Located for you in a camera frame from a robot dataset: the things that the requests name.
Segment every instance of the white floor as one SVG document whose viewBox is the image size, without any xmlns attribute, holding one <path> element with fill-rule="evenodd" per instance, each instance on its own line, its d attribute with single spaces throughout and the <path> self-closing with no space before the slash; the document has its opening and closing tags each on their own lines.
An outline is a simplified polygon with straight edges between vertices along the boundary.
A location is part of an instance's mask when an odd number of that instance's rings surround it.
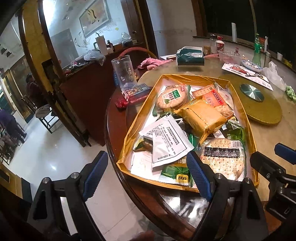
<svg viewBox="0 0 296 241">
<path fill-rule="evenodd" d="M 25 143 L 17 148 L 7 166 L 13 173 L 31 183 L 33 198 L 44 177 L 65 179 L 92 162 L 99 151 L 107 151 L 106 146 L 102 147 L 95 142 L 91 142 L 92 147 L 83 148 L 60 122 L 56 126 L 58 128 L 50 134 L 38 119 L 33 118 L 26 126 L 28 135 Z M 70 233 L 74 234 L 76 228 L 67 200 L 61 200 Z M 110 161 L 94 196 L 87 200 L 86 205 L 107 241 L 130 240 L 138 233 L 150 229 L 157 233 L 156 240 L 172 240 L 135 206 L 121 186 Z"/>
</svg>

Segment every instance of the plastic cup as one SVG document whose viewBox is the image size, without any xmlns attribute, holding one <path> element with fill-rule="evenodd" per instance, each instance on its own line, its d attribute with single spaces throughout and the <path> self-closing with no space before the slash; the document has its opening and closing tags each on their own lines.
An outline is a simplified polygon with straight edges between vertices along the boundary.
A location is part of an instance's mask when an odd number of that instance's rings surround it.
<svg viewBox="0 0 296 241">
<path fill-rule="evenodd" d="M 115 58 L 111 63 L 117 75 L 121 90 L 133 88 L 137 84 L 129 55 Z"/>
</svg>

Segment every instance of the round table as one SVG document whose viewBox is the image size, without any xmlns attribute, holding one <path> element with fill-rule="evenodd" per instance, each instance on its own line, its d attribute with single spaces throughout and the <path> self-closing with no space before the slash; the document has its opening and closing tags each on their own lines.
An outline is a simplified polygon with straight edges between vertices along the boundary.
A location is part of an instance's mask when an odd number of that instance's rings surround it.
<svg viewBox="0 0 296 241">
<path fill-rule="evenodd" d="M 194 74 L 216 78 L 223 74 L 231 74 L 222 70 L 222 65 L 219 59 L 205 59 L 204 66 L 187 67 L 178 67 L 173 61 L 147 71 L 138 83 L 154 86 L 162 74 Z M 279 142 L 296 149 L 296 104 L 290 101 L 283 91 L 271 85 L 274 91 L 268 91 L 278 100 L 283 118 L 275 126 L 265 126 L 250 120 L 252 133 L 259 152 L 283 166 L 288 174 L 296 175 L 295 166 L 274 154 L 274 146 Z M 110 99 L 105 121 L 106 145 L 114 170 L 129 197 L 151 222 L 176 240 L 189 240 L 200 221 L 200 216 L 197 215 L 201 211 L 199 195 L 147 184 L 123 174 L 116 165 L 126 133 L 140 107 L 129 106 L 125 111 L 120 112 L 115 105 L 119 97 L 121 97 L 121 91 L 118 88 Z M 265 178 L 260 177 L 257 191 L 261 201 L 268 200 L 268 181 Z M 270 231 L 278 227 L 277 219 L 269 214 L 266 217 Z"/>
</svg>

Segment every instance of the blue and white plate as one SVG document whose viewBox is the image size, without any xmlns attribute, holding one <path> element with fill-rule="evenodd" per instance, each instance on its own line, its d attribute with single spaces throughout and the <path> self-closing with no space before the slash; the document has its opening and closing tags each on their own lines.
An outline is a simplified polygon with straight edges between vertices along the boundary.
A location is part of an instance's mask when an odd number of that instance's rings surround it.
<svg viewBox="0 0 296 241">
<path fill-rule="evenodd" d="M 250 60 L 242 60 L 242 65 L 256 73 L 260 73 L 262 71 L 262 68 L 259 65 L 251 62 Z"/>
</svg>

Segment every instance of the green glass bottle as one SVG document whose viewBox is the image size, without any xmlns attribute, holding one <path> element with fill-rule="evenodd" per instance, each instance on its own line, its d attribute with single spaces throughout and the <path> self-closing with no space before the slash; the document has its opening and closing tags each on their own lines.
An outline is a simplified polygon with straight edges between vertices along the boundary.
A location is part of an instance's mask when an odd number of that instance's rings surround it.
<svg viewBox="0 0 296 241">
<path fill-rule="evenodd" d="M 260 41 L 259 41 L 259 34 L 258 33 L 256 33 L 256 35 L 255 35 L 254 45 L 255 45 L 255 51 L 254 51 L 254 57 L 252 59 L 252 62 L 261 67 L 261 53 L 260 53 L 261 47 L 260 47 Z"/>
</svg>

